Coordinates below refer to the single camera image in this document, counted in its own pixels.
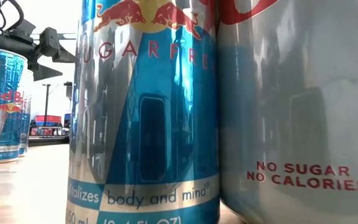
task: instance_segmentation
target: pole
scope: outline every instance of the pole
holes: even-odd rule
[[[50,87],[50,84],[47,84],[47,99],[45,100],[45,116],[44,116],[44,126],[46,126],[46,125],[47,125],[49,87]]]

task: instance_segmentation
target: red bull can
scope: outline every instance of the red bull can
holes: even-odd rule
[[[219,12],[223,202],[251,224],[358,223],[358,0]]]
[[[219,220],[214,1],[85,0],[66,223]]]
[[[20,135],[19,157],[23,157],[29,148],[29,133],[31,122],[31,84],[34,82],[34,73],[27,70],[23,75],[23,104],[22,104],[22,123]]]
[[[23,101],[19,84],[26,70],[26,58],[0,50],[0,162],[19,157]]]

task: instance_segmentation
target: energy drink can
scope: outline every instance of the energy drink can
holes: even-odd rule
[[[34,82],[34,73],[28,70],[24,75],[23,105],[22,105],[22,123],[20,135],[19,156],[23,157],[29,148],[29,131],[31,116],[31,84]]]
[[[19,83],[26,70],[26,58],[0,50],[0,162],[19,157],[23,101]]]
[[[212,1],[83,1],[66,223],[219,219]]]
[[[223,202],[251,224],[358,223],[358,1],[219,11]]]

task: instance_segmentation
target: table surface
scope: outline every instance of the table surface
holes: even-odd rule
[[[0,164],[0,224],[64,223],[68,145],[31,147],[19,160]],[[219,224],[242,224],[221,205]]]

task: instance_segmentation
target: sky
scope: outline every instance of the sky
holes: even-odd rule
[[[36,26],[33,34],[40,34],[45,28],[51,27],[58,33],[77,33],[78,19],[81,12],[79,0],[16,0],[24,12],[24,19]],[[9,27],[19,15],[10,2],[5,3],[2,11],[7,19]],[[75,40],[60,41],[61,45],[72,54],[75,54]],[[51,84],[48,104],[48,115],[62,116],[70,112],[70,100],[66,98],[65,82],[72,82],[74,76],[74,64],[53,63],[51,58],[41,57],[39,64],[59,70],[63,73],[60,77],[48,78],[34,82],[31,86],[32,106],[31,117],[44,115],[46,87],[42,84]]]

